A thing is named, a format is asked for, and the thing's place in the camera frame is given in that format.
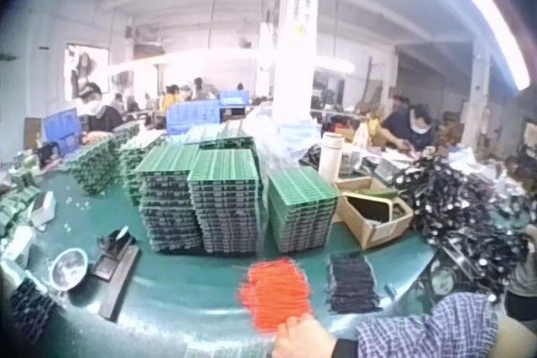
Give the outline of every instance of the hand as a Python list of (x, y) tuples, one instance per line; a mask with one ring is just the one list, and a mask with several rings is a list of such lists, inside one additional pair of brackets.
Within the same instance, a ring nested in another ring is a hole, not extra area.
[(310, 314), (278, 327), (273, 358), (331, 358), (336, 339)]
[(402, 138), (398, 138), (395, 141), (395, 147), (397, 147), (397, 149), (401, 151), (408, 151), (410, 150), (410, 143), (406, 140), (403, 140)]
[(86, 139), (89, 144), (98, 142), (106, 136), (110, 136), (111, 133), (108, 132), (89, 132), (87, 133)]

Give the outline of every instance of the blue plastic crate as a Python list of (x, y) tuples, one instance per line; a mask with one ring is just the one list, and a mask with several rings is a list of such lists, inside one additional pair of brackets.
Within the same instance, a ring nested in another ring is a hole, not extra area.
[(246, 91), (220, 91), (221, 108), (245, 107), (250, 104), (250, 95)]
[(63, 129), (63, 136), (69, 136), (81, 131), (81, 122), (76, 114), (76, 109), (70, 109), (65, 112), (61, 112), (61, 125)]
[(220, 123), (218, 100), (178, 102), (166, 112), (166, 127), (169, 134), (188, 132), (194, 125)]
[(78, 148), (81, 124), (76, 109), (55, 113), (44, 119), (44, 134), (47, 142), (57, 142), (61, 155), (72, 153)]

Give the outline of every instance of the green workbench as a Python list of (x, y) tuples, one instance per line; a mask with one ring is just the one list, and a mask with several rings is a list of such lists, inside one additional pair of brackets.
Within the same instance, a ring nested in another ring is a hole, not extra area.
[[(48, 174), (39, 187), (52, 190), (57, 202), (55, 219), (45, 232), (38, 232), (29, 262), (30, 271), (43, 283), (48, 282), (49, 266), (59, 253), (80, 247), (86, 250), (90, 262), (95, 262), (100, 255), (97, 237), (123, 226), (129, 226), (142, 250), (117, 322), (107, 322), (96, 314), (103, 286), (88, 277), (80, 290), (62, 297), (64, 307), (36, 346), (39, 356), (205, 356), (194, 352), (214, 352), (218, 348), (216, 354), (207, 356), (261, 356), (270, 348), (270, 338), (252, 329), (247, 310), (237, 302), (239, 284), (256, 259), (153, 252), (138, 209), (127, 200), (119, 179), (113, 179), (105, 193), (95, 197), (85, 197), (68, 174)], [(353, 337), (354, 326), (369, 315), (329, 313), (326, 262), (332, 252), (359, 249), (351, 232), (343, 224), (335, 224), (324, 250), (293, 255), (310, 281), (315, 315), (327, 329), (347, 338)], [(421, 305), (404, 295), (409, 294), (412, 283), (433, 256), (421, 237), (411, 231), (391, 245), (366, 254), (384, 308), (377, 315), (420, 313)], [(277, 256), (268, 241), (259, 258)]]

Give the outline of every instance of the fluorescent light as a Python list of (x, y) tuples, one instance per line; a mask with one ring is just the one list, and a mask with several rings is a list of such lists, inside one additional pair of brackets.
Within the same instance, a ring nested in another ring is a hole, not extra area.
[(530, 84), (528, 66), (524, 61), (517, 40), (500, 13), (498, 6), (496, 6), (496, 3), (493, 0), (472, 1), (487, 20), (488, 25), (493, 31), (509, 69), (511, 70), (517, 88), (521, 91), (528, 87)]
[[(132, 60), (130, 62), (120, 63), (118, 65), (112, 65), (103, 67), (103, 72), (106, 71), (107, 75), (116, 75), (125, 70), (135, 70), (137, 66), (141, 65), (162, 65), (164, 63), (192, 63), (195, 60), (231, 60), (231, 59), (245, 59), (245, 60), (261, 60), (264, 65), (270, 61), (278, 59), (278, 51), (258, 49), (242, 49), (242, 48), (215, 48), (215, 49), (189, 49), (181, 50), (179, 52), (172, 52), (170, 54), (163, 54), (161, 56), (155, 56), (153, 58), (146, 58), (140, 60)], [(334, 70), (340, 73), (352, 73), (355, 70), (353, 63), (346, 60), (332, 59), (325, 56), (317, 55), (315, 58), (315, 65), (323, 69)]]

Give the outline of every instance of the yellow shirt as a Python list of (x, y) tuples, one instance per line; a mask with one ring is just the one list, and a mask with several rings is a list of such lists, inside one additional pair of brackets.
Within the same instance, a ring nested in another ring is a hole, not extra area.
[(160, 113), (166, 113), (168, 111), (168, 108), (170, 105), (175, 104), (176, 102), (182, 102), (183, 98), (181, 98), (178, 94), (166, 94), (163, 98), (163, 100), (160, 102)]

